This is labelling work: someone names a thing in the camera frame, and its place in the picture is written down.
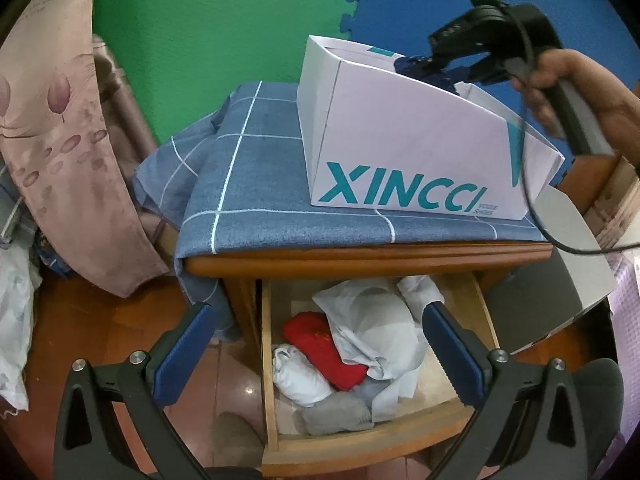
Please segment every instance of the green wall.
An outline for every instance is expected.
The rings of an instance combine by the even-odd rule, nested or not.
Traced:
[[[161,142],[236,86],[297,81],[308,34],[342,37],[345,0],[95,0],[114,51]]]

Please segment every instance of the white cloth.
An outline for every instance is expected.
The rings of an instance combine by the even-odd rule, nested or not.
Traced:
[[[273,384],[296,404],[309,408],[334,391],[324,376],[293,345],[273,351]]]
[[[33,235],[26,238],[0,250],[0,395],[17,410],[29,409],[22,370],[31,346],[33,293],[41,282],[29,258]]]
[[[400,398],[411,399],[428,344],[422,328],[385,278],[349,280],[313,296],[324,311],[346,364],[364,364],[367,375],[392,380],[371,403],[374,422],[396,416]]]
[[[398,290],[418,323],[422,323],[422,311],[434,301],[444,303],[444,297],[433,280],[426,274],[407,276],[398,282]]]

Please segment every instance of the black cable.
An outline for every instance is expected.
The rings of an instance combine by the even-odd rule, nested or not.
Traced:
[[[515,22],[518,30],[520,31],[520,35],[522,36],[522,42],[524,43],[524,50],[526,56],[526,63],[529,67],[529,73],[533,72],[536,69],[536,60],[533,53],[533,46],[531,44],[531,39],[527,30],[522,25],[522,22],[514,16],[508,7],[503,9]],[[578,256],[595,256],[597,254],[611,254],[611,253],[621,253],[623,251],[630,251],[632,249],[640,249],[640,242],[635,244],[629,244],[621,247],[612,247],[608,249],[577,249],[575,247],[568,246],[563,244],[561,241],[554,238],[549,231],[542,224],[542,220],[536,213],[536,210],[533,207],[533,203],[531,201],[531,196],[529,193],[529,186],[527,185],[527,171],[526,171],[526,158],[525,158],[525,141],[526,141],[526,127],[527,127],[527,105],[524,101],[524,91],[531,88],[529,85],[529,81],[523,81],[525,88],[523,89],[522,95],[522,108],[520,109],[520,137],[522,140],[522,145],[520,147],[520,160],[522,164],[520,166],[520,176],[522,177],[522,188],[524,190],[524,196],[527,201],[527,206],[529,207],[529,211],[531,212],[531,218],[533,220],[534,225],[539,229],[542,233],[543,237],[546,238],[549,243],[551,243],[554,247],[563,250],[569,254],[577,254]]]

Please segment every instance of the blue gripper pad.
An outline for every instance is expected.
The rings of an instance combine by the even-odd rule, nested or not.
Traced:
[[[482,369],[438,308],[445,307],[439,301],[435,301],[424,308],[422,331],[460,401],[465,406],[473,406],[478,410],[486,399]]]
[[[180,398],[225,313],[207,303],[190,307],[176,328],[162,334],[151,349],[146,382],[159,408]]]

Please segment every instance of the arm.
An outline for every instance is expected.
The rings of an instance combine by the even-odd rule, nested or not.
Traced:
[[[538,68],[531,73],[532,88],[524,88],[517,80],[511,83],[523,92],[536,120],[553,134],[554,112],[539,89],[556,85],[560,78],[571,81],[582,94],[610,145],[640,167],[640,99],[593,59],[575,50],[549,50],[540,56]]]

